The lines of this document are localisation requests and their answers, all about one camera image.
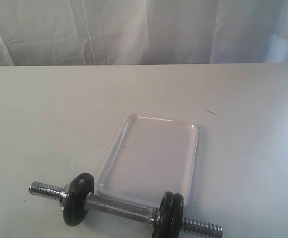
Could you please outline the white rectangular tray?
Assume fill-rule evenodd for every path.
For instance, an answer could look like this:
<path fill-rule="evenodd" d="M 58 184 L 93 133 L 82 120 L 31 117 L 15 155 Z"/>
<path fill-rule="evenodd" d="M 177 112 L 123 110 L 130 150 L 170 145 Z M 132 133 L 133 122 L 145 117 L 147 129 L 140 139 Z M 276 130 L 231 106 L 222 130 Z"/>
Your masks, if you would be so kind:
<path fill-rule="evenodd" d="M 166 191 L 189 204 L 198 148 L 197 124 L 147 114 L 131 114 L 103 163 L 99 195 L 144 206 L 160 205 Z"/>

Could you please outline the chrome threaded dumbbell bar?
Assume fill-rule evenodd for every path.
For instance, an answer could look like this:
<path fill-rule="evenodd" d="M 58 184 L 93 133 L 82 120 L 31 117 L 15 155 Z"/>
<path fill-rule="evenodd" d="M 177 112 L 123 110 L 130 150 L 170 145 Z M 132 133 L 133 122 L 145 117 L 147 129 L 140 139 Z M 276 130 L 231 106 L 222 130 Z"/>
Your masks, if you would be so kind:
<path fill-rule="evenodd" d="M 68 188 L 64 189 L 36 181 L 31 183 L 29 186 L 30 194 L 53 199 L 58 202 L 60 192 L 62 190 L 68 192 Z M 159 219 L 159 212 L 157 212 L 159 207 L 143 207 L 136 204 L 104 198 L 91 193 L 88 194 L 85 200 L 84 208 L 85 210 L 95 210 L 130 220 L 147 223 L 152 226 L 154 224 L 155 216 L 157 216 Z M 221 238 L 223 236 L 223 228 L 221 226 L 199 222 L 184 216 L 182 217 L 180 232 L 206 238 Z"/>

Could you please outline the black weight plate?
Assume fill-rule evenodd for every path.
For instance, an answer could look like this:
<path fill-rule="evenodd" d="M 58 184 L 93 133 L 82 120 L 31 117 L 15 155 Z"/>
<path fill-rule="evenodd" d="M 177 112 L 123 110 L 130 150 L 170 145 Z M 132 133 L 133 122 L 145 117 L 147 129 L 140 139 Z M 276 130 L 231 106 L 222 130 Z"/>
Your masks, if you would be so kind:
<path fill-rule="evenodd" d="M 94 177 L 89 173 L 78 175 L 69 184 L 63 209 L 63 219 L 68 226 L 75 227 L 85 218 L 88 209 L 85 210 L 84 205 L 89 193 L 94 193 Z"/>
<path fill-rule="evenodd" d="M 182 226 L 182 217 L 184 209 L 184 197 L 180 193 L 174 194 L 173 199 L 173 212 L 166 238 L 178 238 Z"/>

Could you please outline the silver collar nut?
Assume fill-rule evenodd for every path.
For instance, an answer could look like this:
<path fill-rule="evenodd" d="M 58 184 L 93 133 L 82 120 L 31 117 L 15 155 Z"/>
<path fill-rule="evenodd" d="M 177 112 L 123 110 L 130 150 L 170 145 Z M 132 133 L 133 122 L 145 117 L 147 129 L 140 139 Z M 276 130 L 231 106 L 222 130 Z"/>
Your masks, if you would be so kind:
<path fill-rule="evenodd" d="M 64 191 L 64 190 L 62 190 L 60 192 L 59 204 L 60 204 L 61 207 L 64 207 L 68 195 L 69 194 L 66 191 Z"/>

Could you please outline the black weight plate end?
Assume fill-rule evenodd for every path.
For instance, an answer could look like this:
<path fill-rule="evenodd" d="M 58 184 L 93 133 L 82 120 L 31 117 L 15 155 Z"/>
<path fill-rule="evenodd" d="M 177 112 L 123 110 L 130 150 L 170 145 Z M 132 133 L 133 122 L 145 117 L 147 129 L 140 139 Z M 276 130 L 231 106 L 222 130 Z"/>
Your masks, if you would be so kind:
<path fill-rule="evenodd" d="M 164 193 L 157 212 L 159 219 L 155 216 L 153 224 L 153 238 L 165 238 L 168 236 L 174 210 L 174 194 L 170 191 Z"/>

